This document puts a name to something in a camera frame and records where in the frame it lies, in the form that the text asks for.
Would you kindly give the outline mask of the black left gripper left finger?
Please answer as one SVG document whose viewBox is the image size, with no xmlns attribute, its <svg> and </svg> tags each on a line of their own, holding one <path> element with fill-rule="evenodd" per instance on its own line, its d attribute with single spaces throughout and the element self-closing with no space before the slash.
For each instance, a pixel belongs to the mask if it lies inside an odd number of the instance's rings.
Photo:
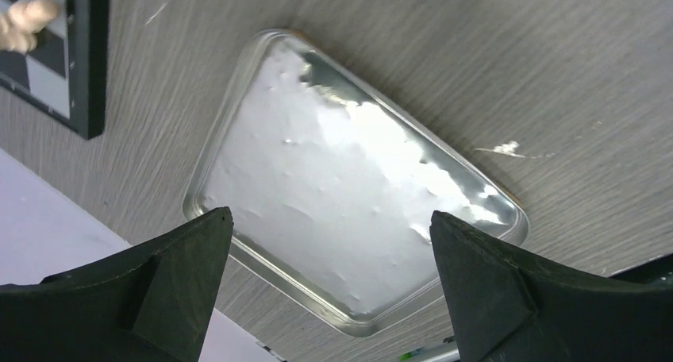
<svg viewBox="0 0 673 362">
<path fill-rule="evenodd" d="M 3 285 L 2 360 L 198 360 L 232 237 L 220 207 L 37 284 Z"/>
</svg>

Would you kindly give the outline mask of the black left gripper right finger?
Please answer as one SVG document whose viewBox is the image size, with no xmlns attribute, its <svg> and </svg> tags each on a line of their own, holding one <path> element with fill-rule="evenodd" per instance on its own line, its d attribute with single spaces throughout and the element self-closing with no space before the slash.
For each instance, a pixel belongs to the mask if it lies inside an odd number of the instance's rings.
<svg viewBox="0 0 673 362">
<path fill-rule="evenodd" d="M 671 255 L 602 277 L 444 212 L 429 230 L 462 361 L 671 360 Z"/>
</svg>

